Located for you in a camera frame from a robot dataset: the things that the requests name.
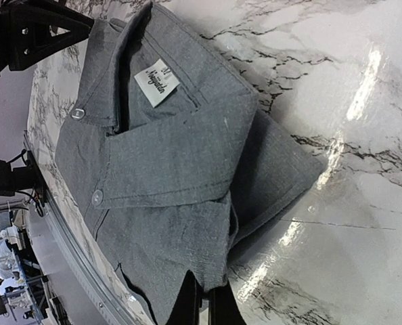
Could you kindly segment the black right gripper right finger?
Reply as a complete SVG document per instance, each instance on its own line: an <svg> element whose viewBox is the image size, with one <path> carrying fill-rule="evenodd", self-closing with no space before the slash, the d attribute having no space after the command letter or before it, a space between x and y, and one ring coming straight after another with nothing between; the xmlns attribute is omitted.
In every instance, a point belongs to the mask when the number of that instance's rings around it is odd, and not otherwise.
<svg viewBox="0 0 402 325"><path fill-rule="evenodd" d="M208 294L210 325L247 325L236 303L231 286L212 289Z"/></svg>

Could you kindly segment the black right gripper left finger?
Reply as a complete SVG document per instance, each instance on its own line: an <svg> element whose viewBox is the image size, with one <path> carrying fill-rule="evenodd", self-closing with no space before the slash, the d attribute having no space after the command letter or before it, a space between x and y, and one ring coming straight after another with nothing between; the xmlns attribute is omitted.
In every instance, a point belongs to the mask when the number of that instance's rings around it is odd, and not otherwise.
<svg viewBox="0 0 402 325"><path fill-rule="evenodd" d="M195 275L188 271L166 325L199 325L200 306L201 287Z"/></svg>

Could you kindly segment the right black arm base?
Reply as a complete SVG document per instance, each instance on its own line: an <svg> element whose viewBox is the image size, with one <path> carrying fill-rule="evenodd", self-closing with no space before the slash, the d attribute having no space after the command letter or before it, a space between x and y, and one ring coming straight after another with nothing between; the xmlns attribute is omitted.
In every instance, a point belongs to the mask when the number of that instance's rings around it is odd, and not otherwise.
<svg viewBox="0 0 402 325"><path fill-rule="evenodd" d="M47 184L31 150L23 149L10 161L0 160L0 196L23 194L30 198L40 217L48 202Z"/></svg>

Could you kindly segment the grey button-up shirt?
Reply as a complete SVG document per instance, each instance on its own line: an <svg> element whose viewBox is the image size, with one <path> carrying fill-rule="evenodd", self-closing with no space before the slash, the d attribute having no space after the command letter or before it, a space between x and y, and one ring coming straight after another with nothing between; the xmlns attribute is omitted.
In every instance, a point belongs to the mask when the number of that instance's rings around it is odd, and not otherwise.
<svg viewBox="0 0 402 325"><path fill-rule="evenodd" d="M227 286L230 250L313 186L322 164L259 94L167 8L97 19L55 163L84 222L150 319L188 271Z"/></svg>

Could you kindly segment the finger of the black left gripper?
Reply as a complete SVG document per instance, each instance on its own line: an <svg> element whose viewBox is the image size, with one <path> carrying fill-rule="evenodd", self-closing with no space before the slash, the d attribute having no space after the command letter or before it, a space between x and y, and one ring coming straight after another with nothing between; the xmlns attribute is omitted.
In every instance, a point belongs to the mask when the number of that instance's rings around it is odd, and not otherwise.
<svg viewBox="0 0 402 325"><path fill-rule="evenodd" d="M0 70L26 70L89 37L94 19L65 5L0 7Z"/></svg>

